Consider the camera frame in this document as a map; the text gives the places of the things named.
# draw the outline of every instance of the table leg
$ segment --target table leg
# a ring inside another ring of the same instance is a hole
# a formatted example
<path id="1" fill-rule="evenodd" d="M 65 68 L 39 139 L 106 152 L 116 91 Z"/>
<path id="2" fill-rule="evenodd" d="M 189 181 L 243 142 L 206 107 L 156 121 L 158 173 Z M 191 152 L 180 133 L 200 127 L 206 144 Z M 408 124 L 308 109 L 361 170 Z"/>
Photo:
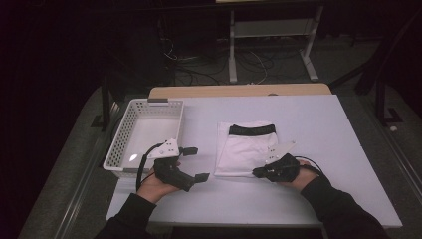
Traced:
<path id="1" fill-rule="evenodd" d="M 237 83 L 236 60 L 235 60 L 235 12 L 230 13 L 230 56 L 229 56 L 230 83 Z"/>
<path id="2" fill-rule="evenodd" d="M 322 6 L 317 8 L 316 15 L 314 17 L 313 24 L 311 26 L 311 32 L 308 37 L 307 45 L 301 52 L 302 60 L 304 61 L 304 65 L 307 68 L 308 75 L 310 76 L 310 79 L 312 82 L 317 82 L 318 76 L 317 76 L 317 72 L 314 68 L 313 63 L 311 62 L 310 52 L 311 52 L 311 48 L 313 47 L 314 39 L 317 34 L 317 27 L 319 25 L 319 20 L 320 20 L 320 15 L 322 14 L 322 10 L 323 10 Z"/>

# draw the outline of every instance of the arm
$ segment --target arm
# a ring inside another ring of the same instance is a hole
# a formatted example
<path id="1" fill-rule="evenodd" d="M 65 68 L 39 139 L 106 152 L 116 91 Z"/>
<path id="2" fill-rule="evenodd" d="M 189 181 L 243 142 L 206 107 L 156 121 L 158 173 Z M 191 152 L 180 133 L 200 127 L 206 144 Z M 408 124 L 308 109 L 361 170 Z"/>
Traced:
<path id="1" fill-rule="evenodd" d="M 136 194 L 129 195 L 120 212 L 107 222 L 96 238 L 152 238 L 145 228 L 155 203 L 177 190 L 179 188 L 164 184 L 156 178 L 152 169 Z"/>
<path id="2" fill-rule="evenodd" d="M 350 194 L 333 188 L 313 172 L 301 168 L 292 183 L 281 184 L 301 192 L 323 223 L 330 239 L 389 238 L 381 224 L 363 210 Z"/>

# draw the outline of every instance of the wrist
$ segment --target wrist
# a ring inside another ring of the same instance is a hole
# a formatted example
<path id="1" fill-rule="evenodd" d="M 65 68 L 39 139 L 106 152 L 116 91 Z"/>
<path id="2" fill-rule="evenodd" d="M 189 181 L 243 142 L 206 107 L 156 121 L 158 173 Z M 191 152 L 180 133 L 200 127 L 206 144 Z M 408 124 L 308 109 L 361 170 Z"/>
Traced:
<path id="1" fill-rule="evenodd" d="M 159 190 L 156 188 L 149 188 L 148 185 L 142 185 L 139 190 L 137 190 L 136 194 L 154 204 L 156 204 L 164 196 L 159 192 Z"/>
<path id="2" fill-rule="evenodd" d="M 292 182 L 292 187 L 297 191 L 302 191 L 310 182 L 317 178 L 316 174 L 308 174 L 306 176 L 299 177 Z"/>

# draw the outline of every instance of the white plastic basket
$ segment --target white plastic basket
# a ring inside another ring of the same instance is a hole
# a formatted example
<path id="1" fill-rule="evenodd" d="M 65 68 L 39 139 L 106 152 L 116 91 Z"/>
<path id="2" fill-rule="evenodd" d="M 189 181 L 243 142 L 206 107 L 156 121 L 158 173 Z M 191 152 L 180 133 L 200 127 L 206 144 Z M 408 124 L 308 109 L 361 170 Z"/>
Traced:
<path id="1" fill-rule="evenodd" d="M 183 101 L 132 100 L 117 129 L 103 168 L 117 177 L 136 177 L 142 156 L 170 138 L 181 143 Z M 153 166 L 146 161 L 145 169 Z"/>

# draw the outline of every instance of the basket handle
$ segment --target basket handle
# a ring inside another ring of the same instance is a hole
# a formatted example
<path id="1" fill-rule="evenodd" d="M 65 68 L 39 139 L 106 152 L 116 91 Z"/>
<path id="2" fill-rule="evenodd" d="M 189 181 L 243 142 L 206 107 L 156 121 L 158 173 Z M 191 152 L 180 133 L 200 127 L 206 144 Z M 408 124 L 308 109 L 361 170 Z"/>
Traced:
<path id="1" fill-rule="evenodd" d="M 168 99 L 148 99 L 150 107 L 168 107 Z"/>

